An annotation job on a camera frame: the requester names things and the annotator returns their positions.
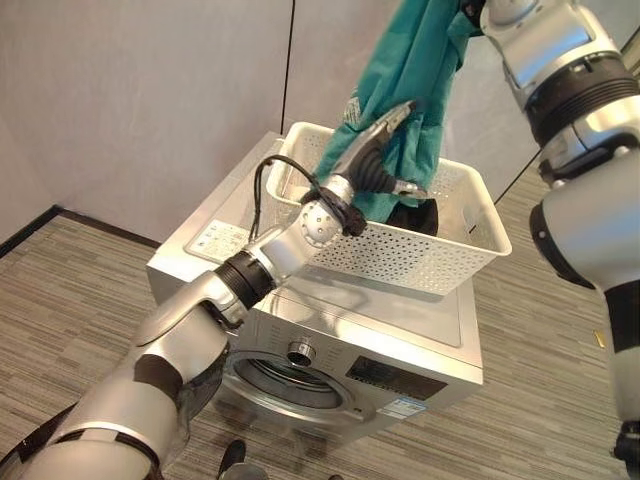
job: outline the label sticker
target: label sticker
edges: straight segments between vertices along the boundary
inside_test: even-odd
[[[424,403],[413,398],[402,397],[380,408],[378,413],[403,420],[426,409],[427,406]]]
[[[191,242],[187,251],[206,259],[224,262],[244,247],[248,238],[249,232],[244,228],[213,220]]]

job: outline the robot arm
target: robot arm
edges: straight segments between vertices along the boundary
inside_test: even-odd
[[[504,61],[551,191],[531,212],[558,275],[604,294],[623,425],[613,454],[640,468],[640,87],[575,0],[466,2]]]
[[[266,232],[160,305],[122,363],[78,402],[21,478],[160,478],[160,466],[186,442],[188,421],[220,385],[226,331],[338,233],[362,233],[366,222],[350,205],[355,191],[426,195],[380,163],[413,108],[401,104],[361,133],[319,191],[303,199],[293,223]]]

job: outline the black cable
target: black cable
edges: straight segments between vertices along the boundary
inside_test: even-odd
[[[254,203],[254,213],[253,213],[253,223],[251,224],[251,230],[249,231],[249,241],[253,241],[258,236],[258,229],[260,228],[260,212],[261,212],[261,203],[262,203],[262,171],[265,167],[272,165],[273,160],[279,160],[281,162],[290,165],[299,171],[304,177],[309,181],[309,183],[315,188],[319,194],[320,198],[325,201],[327,206],[334,211],[332,202],[329,199],[325,198],[322,190],[320,189],[320,184],[316,177],[310,174],[302,165],[293,160],[292,158],[286,157],[284,155],[269,155],[265,159],[261,160],[258,166],[256,167],[256,172],[253,176],[253,203]],[[340,212],[335,212],[337,218],[342,218]]]
[[[522,170],[520,170],[520,173],[518,175],[516,175],[516,178],[513,179],[513,181],[509,184],[509,186],[507,188],[504,189],[504,191],[500,194],[500,196],[498,197],[498,199],[493,202],[494,205],[497,205],[498,202],[500,200],[502,200],[502,197],[504,197],[507,192],[511,189],[511,187],[513,187],[513,184],[516,183],[518,181],[518,179],[524,174],[524,172],[527,171],[527,168],[529,168],[529,165],[531,165],[533,163],[533,161],[538,157],[538,155],[540,155],[540,152],[542,151],[542,149],[538,150],[533,157],[531,157],[531,160],[529,160],[527,162],[527,164],[524,166],[524,168]]]
[[[284,134],[284,116],[287,108],[287,89],[289,86],[289,66],[291,64],[291,44],[293,43],[293,21],[296,16],[296,0],[291,2],[291,23],[289,24],[289,44],[287,45],[287,66],[284,70],[284,93],[282,94],[282,115],[280,117],[280,135]]]

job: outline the washing machine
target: washing machine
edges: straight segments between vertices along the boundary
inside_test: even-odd
[[[147,265],[156,300],[243,245],[266,135]],[[263,225],[282,221],[263,195]],[[230,335],[220,408],[344,443],[428,415],[482,385],[471,280],[441,297],[306,267]]]

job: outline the teal shirt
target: teal shirt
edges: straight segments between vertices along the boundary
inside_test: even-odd
[[[415,112],[384,152],[385,169],[428,188],[436,169],[445,107],[469,37],[477,29],[455,0],[405,0],[369,59],[347,104],[345,123],[329,141],[315,174],[324,180],[353,139],[392,107],[417,100]],[[368,220],[385,222],[398,201],[359,193],[354,201]]]

